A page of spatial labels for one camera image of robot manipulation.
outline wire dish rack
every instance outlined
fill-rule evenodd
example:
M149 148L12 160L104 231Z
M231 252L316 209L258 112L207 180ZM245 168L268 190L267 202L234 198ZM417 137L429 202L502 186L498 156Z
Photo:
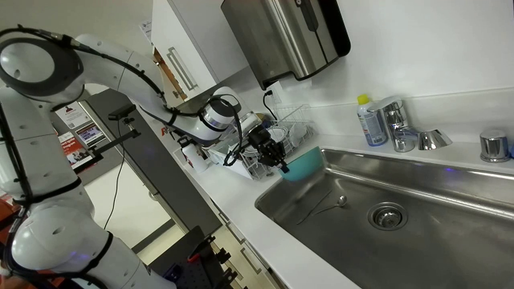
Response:
M291 155L298 147L316 133L314 122L305 117L304 111L309 108L307 104L277 106L273 108L273 112L280 120L263 122L271 138L276 142L281 141L284 145L286 157ZM232 133L223 141L207 150L209 158L213 163L222 166L225 156L237 143L237 133ZM261 179L267 175L271 175L271 167L259 163L257 161L258 157L259 154L257 150L250 146L239 154L237 161L232 166L225 168L251 179Z

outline metal knob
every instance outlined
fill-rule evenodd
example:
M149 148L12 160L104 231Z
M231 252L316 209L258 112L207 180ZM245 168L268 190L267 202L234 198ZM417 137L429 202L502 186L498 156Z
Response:
M486 130L480 134L482 153L480 159L486 162L510 160L507 135L501 130Z

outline stainless steel sink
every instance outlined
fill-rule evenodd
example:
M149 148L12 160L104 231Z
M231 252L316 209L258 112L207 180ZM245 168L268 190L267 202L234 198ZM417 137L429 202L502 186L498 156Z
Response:
M255 206L361 288L514 288L514 176L344 151ZM347 197L342 208L311 215Z

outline paper towel dispenser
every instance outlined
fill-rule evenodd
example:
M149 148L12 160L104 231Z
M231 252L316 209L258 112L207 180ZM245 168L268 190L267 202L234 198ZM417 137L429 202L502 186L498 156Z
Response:
M264 90L309 78L350 51L337 0L224 0L222 11Z

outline chrome faucet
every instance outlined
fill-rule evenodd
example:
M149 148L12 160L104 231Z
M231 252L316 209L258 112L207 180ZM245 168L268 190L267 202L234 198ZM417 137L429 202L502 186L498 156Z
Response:
M389 96L377 102L368 112L383 111L385 124L389 128L394 150L400 153L419 150L435 150L451 145L451 139L440 130L423 130L409 126L401 99Z

